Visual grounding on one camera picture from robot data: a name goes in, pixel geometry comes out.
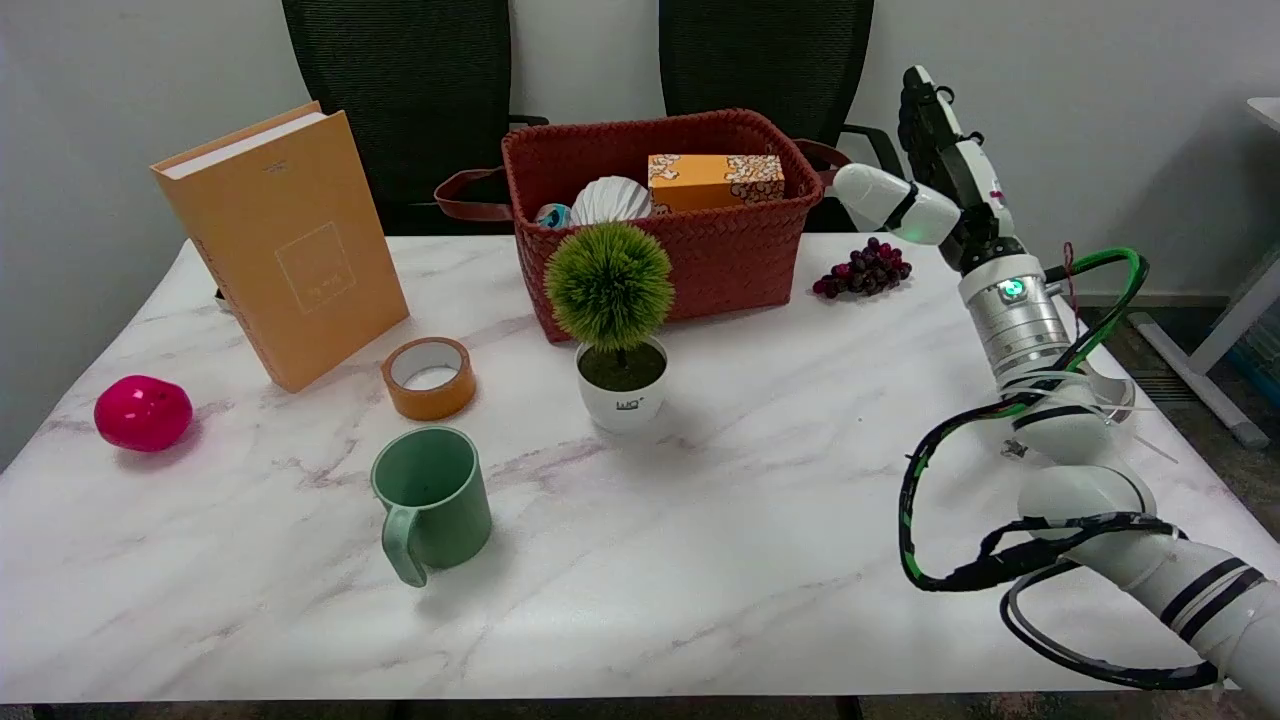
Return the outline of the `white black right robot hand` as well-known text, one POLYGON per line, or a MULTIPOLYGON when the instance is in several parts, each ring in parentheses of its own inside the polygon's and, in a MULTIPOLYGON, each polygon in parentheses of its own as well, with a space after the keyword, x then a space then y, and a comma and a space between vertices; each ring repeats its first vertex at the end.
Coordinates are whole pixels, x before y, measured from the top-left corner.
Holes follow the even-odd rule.
POLYGON ((937 85, 922 65, 902 74, 899 146, 910 176, 863 163, 836 169, 828 183, 854 217, 899 240, 937 247, 965 275, 979 265, 1025 250, 1016 238, 984 136, 965 133, 954 91, 937 85))

